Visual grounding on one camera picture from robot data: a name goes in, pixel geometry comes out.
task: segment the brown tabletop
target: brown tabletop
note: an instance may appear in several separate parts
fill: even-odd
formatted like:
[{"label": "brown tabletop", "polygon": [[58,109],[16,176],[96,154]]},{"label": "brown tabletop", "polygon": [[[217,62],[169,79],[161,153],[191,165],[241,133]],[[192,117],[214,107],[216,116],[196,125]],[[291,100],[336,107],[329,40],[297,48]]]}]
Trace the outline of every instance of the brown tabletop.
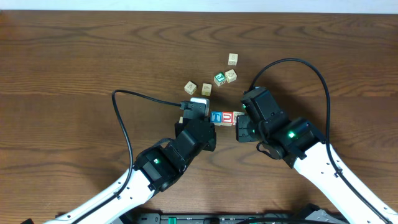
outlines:
[{"label": "brown tabletop", "polygon": [[[228,54],[239,55],[229,66]],[[0,15],[0,223],[40,223],[113,183],[129,156],[111,92],[123,88],[179,102],[188,81],[211,83],[211,110],[239,99],[268,63],[298,57],[331,94],[331,143],[356,175],[398,210],[398,16],[176,12],[3,11]],[[221,87],[218,72],[238,79]],[[291,118],[322,132],[325,96],[295,62],[267,71],[266,86]],[[178,108],[118,95],[134,157],[174,137]],[[183,177],[144,207],[165,213],[336,211],[306,178],[216,127]]]}]

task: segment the green led indicator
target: green led indicator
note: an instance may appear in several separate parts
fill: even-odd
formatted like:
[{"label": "green led indicator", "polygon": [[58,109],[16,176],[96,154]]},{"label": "green led indicator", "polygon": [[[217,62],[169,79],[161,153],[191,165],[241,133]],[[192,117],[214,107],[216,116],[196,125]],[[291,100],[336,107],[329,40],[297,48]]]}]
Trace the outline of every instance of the green led indicator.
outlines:
[{"label": "green led indicator", "polygon": [[294,134],[293,131],[289,132],[288,135],[289,135],[290,138],[296,136],[296,134]]}]

